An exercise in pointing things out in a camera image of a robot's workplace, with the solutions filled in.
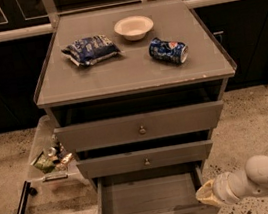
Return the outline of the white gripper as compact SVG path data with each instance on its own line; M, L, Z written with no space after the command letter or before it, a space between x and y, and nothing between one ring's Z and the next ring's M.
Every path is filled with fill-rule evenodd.
M197 201L206 205L218 206L240 202L240 198L233 192L233 181L236 175L231 172L219 174L215 180L208 180L196 191Z

